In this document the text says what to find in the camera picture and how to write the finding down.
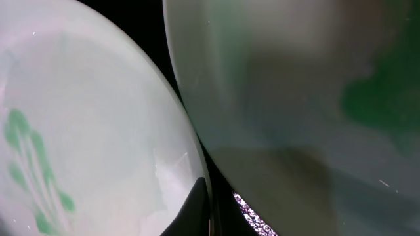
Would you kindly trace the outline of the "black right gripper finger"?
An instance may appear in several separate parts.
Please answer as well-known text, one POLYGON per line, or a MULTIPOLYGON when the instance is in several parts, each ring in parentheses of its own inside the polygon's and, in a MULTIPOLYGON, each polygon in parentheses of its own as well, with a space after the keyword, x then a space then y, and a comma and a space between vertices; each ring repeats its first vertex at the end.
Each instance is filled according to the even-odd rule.
POLYGON ((210 207, 204 177, 196 180, 175 219, 161 236, 208 236, 210 207))

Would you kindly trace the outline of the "white plate with green smear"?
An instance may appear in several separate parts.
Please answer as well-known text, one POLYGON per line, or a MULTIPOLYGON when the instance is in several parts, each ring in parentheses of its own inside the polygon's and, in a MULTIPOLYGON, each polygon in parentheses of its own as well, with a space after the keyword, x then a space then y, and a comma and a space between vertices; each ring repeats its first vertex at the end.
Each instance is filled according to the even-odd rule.
POLYGON ((1 234, 161 235, 208 177, 164 79, 79 1, 1 0, 1 234))

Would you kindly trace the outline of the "pale green plate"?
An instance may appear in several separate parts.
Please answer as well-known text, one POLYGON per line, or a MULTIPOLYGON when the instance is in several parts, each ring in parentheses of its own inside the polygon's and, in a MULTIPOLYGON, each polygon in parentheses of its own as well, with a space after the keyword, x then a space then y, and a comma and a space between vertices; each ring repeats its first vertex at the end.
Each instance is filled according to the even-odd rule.
POLYGON ((419 2, 163 2, 209 156, 280 235, 419 234, 419 2))

